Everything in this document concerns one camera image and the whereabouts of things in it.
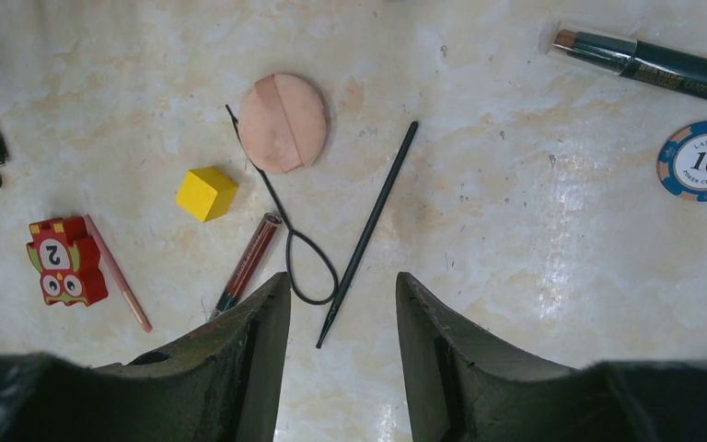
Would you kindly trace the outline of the red owl number toy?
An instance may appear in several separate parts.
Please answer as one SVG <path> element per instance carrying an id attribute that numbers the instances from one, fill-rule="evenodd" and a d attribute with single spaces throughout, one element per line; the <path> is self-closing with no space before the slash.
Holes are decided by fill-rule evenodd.
<path id="1" fill-rule="evenodd" d="M 99 269 L 101 253 L 81 216 L 29 224 L 29 260 L 40 276 L 43 302 L 90 307 L 109 295 Z"/>

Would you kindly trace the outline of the blue poker chip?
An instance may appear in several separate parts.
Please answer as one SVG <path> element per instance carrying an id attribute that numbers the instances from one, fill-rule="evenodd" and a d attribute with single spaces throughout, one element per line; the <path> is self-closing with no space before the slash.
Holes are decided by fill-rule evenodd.
<path id="1" fill-rule="evenodd" d="M 707 203 L 707 121 L 690 124 L 666 140 L 656 174 L 669 193 Z"/>

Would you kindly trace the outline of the small yellow cube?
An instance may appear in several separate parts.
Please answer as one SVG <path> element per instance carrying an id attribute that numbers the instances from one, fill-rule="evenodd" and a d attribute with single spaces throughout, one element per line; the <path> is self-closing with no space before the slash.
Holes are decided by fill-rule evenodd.
<path id="1" fill-rule="evenodd" d="M 205 223 L 225 215 L 238 192 L 238 185 L 216 167 L 190 169 L 176 195 L 176 203 Z"/>

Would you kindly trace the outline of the thin black stick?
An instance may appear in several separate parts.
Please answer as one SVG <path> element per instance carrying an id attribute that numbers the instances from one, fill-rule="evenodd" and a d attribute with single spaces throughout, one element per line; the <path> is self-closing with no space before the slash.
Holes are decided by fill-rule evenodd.
<path id="1" fill-rule="evenodd" d="M 345 271 L 343 273 L 342 279 L 340 281 L 339 287 L 336 289 L 330 309 L 326 315 L 326 318 L 323 322 L 321 331 L 319 333 L 319 338 L 316 343 L 316 348 L 320 349 L 327 338 L 330 329 L 336 320 L 336 317 L 342 307 L 343 301 L 346 298 L 351 284 L 353 283 L 353 279 L 355 277 L 355 274 L 359 268 L 359 265 L 364 258 L 366 248 L 374 235 L 377 227 L 377 223 L 379 218 L 381 217 L 384 208 L 387 204 L 388 198 L 392 192 L 392 189 L 398 179 L 398 176 L 400 174 L 400 170 L 406 160 L 406 157 L 408 156 L 408 153 L 410 151 L 412 142 L 415 138 L 415 135 L 418 132 L 419 129 L 419 122 L 418 121 L 413 121 L 410 123 L 408 130 L 404 136 L 404 139 L 400 145 L 400 149 L 397 153 L 397 155 L 394 158 L 393 164 L 388 172 L 388 175 L 384 181 L 384 184 L 379 191 L 379 194 L 377 196 L 376 202 L 373 206 L 372 211 L 369 214 L 369 217 L 367 218 L 367 221 L 365 223 L 365 227 L 362 231 L 362 234 L 360 238 L 358 239 L 352 256 L 345 268 Z"/>

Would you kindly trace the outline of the pink round powder puff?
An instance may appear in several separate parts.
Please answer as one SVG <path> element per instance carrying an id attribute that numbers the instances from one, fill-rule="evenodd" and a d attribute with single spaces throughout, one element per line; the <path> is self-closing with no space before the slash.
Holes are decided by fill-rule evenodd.
<path id="1" fill-rule="evenodd" d="M 253 164 L 286 174 L 312 165 L 327 138 L 324 102 L 306 80 L 272 74 L 258 80 L 243 99 L 239 134 Z"/>

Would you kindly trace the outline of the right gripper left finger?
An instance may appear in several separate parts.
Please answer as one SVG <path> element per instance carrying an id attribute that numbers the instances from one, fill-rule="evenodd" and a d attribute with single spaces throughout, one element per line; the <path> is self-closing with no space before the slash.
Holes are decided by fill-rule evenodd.
<path id="1" fill-rule="evenodd" d="M 0 355 L 0 441 L 270 441 L 290 315 L 288 276 L 277 273 L 127 365 Z"/>

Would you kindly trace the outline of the peach lip pencil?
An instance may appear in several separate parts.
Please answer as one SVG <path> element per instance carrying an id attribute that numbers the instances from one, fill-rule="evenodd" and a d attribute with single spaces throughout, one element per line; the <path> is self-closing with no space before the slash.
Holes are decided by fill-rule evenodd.
<path id="1" fill-rule="evenodd" d="M 118 286 L 127 306 L 129 307 L 134 318 L 140 325 L 141 329 L 146 333 L 150 333 L 153 330 L 152 324 L 146 316 L 136 296 L 134 295 L 133 290 L 129 286 L 124 274 L 122 273 L 120 266 L 116 262 L 109 247 L 101 236 L 92 217 L 88 214 L 85 214 L 83 215 L 83 218 L 88 230 L 91 233 L 91 236 L 99 247 L 102 259 L 105 262 L 105 265 L 107 266 L 107 269 L 110 272 L 112 279 Z"/>

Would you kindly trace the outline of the black tweezers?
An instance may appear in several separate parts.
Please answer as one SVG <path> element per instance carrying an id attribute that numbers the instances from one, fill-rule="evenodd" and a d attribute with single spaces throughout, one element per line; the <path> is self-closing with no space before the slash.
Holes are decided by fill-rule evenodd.
<path id="1" fill-rule="evenodd" d="M 598 31 L 561 27 L 551 48 L 616 76 L 707 100 L 707 58 Z"/>

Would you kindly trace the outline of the dark red lip gloss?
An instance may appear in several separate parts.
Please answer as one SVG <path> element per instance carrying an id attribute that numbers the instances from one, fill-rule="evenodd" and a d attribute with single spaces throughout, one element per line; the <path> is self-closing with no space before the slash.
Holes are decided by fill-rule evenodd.
<path id="1" fill-rule="evenodd" d="M 220 316 L 239 302 L 282 225 L 283 220 L 276 213 L 264 214 L 226 283 L 211 319 Z"/>

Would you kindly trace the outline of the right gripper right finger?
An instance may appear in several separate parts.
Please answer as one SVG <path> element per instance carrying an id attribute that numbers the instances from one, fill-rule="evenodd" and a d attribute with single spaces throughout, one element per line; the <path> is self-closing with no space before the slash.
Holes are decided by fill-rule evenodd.
<path id="1" fill-rule="evenodd" d="M 396 279 L 407 407 L 416 441 L 707 441 L 707 360 L 533 355 Z"/>

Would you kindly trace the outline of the black hair loop tool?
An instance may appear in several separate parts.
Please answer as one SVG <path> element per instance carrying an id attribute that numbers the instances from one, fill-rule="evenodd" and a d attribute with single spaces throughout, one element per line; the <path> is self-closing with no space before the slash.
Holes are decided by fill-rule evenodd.
<path id="1" fill-rule="evenodd" d="M 286 266 L 286 271 L 289 276 L 289 281 L 291 288 L 293 289 L 295 295 L 304 303 L 309 304 L 311 306 L 324 306 L 329 304 L 335 295 L 335 292 L 340 286 L 340 276 L 338 275 L 333 263 L 331 262 L 330 258 L 327 256 L 327 254 L 322 250 L 322 248 L 309 236 L 306 234 L 300 232 L 297 230 L 290 217 L 288 216 L 288 213 L 286 212 L 283 202 L 277 193 L 277 191 L 274 189 L 272 186 L 272 182 L 269 179 L 267 173 L 259 168 L 258 166 L 255 165 L 255 163 L 250 160 L 249 161 L 251 165 L 255 168 L 255 170 L 258 172 L 258 174 L 261 177 L 262 182 L 264 183 L 267 192 L 269 193 L 275 209 L 277 211 L 278 216 L 283 221 L 283 224 L 285 225 L 287 229 L 287 236 L 285 240 L 285 249 L 284 249 L 284 256 L 285 256 L 285 266 Z M 301 242 L 304 242 L 316 255 L 317 257 L 321 260 L 321 262 L 326 266 L 327 270 L 329 271 L 331 281 L 332 281 L 332 289 L 330 291 L 330 294 L 323 298 L 323 299 L 313 299 L 311 297 L 306 296 L 303 291 L 299 288 L 297 284 L 297 280 L 295 278 L 294 274 L 294 263 L 293 263 L 293 244 L 294 240 L 298 239 Z"/>

